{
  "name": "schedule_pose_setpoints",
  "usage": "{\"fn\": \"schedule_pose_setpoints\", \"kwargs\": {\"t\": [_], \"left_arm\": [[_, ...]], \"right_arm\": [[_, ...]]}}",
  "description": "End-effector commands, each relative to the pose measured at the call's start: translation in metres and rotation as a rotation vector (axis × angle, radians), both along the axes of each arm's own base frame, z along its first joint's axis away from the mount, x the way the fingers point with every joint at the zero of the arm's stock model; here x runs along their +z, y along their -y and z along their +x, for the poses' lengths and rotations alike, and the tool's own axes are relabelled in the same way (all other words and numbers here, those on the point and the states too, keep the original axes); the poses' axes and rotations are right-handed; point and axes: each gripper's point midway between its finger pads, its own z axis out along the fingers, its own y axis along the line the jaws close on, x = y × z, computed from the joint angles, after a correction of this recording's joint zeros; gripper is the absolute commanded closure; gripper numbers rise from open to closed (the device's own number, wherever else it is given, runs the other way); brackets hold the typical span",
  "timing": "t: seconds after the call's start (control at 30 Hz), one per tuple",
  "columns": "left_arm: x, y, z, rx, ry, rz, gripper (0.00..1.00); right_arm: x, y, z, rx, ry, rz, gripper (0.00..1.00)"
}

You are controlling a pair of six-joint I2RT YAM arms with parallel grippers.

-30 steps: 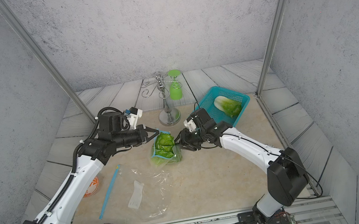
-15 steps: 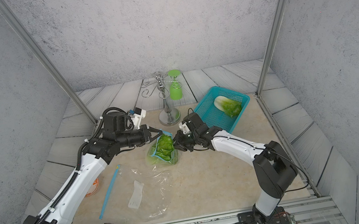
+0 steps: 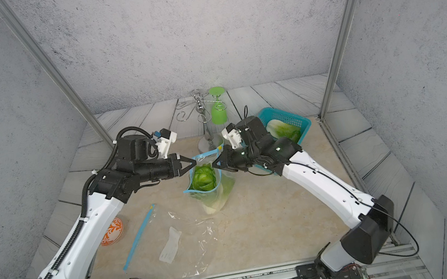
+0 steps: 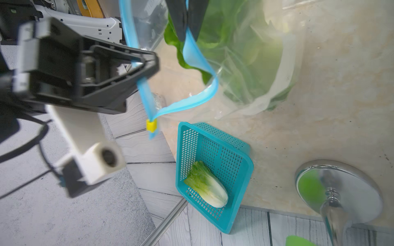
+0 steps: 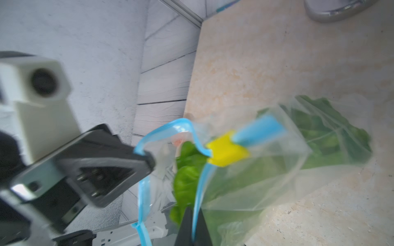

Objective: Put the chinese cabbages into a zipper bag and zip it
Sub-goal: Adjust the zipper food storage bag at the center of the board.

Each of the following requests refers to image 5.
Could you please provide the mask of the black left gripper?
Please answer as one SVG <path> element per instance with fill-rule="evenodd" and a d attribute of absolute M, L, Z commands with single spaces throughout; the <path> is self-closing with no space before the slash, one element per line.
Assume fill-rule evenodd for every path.
<path fill-rule="evenodd" d="M 26 166 L 17 141 L 1 132 L 1 245 L 64 234 L 86 207 L 104 208 L 151 174 L 151 153 L 137 154 L 100 124 Z"/>

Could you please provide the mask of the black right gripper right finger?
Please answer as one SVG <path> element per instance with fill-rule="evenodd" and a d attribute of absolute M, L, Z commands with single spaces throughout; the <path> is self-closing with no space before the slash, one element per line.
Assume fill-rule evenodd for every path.
<path fill-rule="evenodd" d="M 198 221 L 197 221 L 195 246 L 213 246 L 210 238 L 209 230 L 201 209 L 199 211 Z"/>

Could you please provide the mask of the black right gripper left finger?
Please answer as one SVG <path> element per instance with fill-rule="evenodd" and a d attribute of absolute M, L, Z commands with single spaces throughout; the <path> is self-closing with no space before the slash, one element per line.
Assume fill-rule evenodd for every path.
<path fill-rule="evenodd" d="M 193 246 L 192 242 L 192 216 L 191 208 L 185 210 L 183 220 L 176 237 L 174 246 Z"/>

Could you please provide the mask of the clear zipper bag blue seal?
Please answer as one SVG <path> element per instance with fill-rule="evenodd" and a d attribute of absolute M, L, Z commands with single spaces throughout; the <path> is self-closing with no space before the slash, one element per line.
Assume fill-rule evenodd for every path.
<path fill-rule="evenodd" d="M 300 199 L 372 157 L 372 103 L 297 95 L 268 107 L 239 106 L 144 136 L 135 153 L 155 170 L 139 183 L 142 245 L 147 220 L 165 200 L 177 246 L 240 246 L 275 205 Z"/>

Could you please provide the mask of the chinese cabbage dark green leafy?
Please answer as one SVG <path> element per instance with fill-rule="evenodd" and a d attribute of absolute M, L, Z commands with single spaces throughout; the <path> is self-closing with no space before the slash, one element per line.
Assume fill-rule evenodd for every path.
<path fill-rule="evenodd" d="M 350 105 L 306 95 L 248 110 L 248 118 L 275 117 L 286 133 L 253 147 L 250 158 L 217 169 L 203 204 L 207 224 L 222 231 L 249 230 L 269 207 L 301 199 L 367 164 L 371 138 L 350 123 L 354 113 Z"/>

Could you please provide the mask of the chinese cabbage front pale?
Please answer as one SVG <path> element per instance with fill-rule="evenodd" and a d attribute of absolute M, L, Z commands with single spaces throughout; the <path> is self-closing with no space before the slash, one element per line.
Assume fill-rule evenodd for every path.
<path fill-rule="evenodd" d="M 176 204 L 170 211 L 170 219 L 180 226 L 187 208 L 193 208 L 200 175 L 208 157 L 201 154 L 195 145 L 187 141 L 182 144 L 176 161 L 177 172 L 173 181 Z"/>

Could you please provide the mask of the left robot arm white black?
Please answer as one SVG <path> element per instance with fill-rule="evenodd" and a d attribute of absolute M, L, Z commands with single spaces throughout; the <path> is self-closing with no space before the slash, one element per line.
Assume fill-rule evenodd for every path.
<path fill-rule="evenodd" d="M 86 206 L 108 206 L 157 169 L 151 154 L 133 151 L 101 124 L 27 166 L 17 141 L 1 133 L 1 245 L 140 245 L 133 221 L 67 231 Z"/>

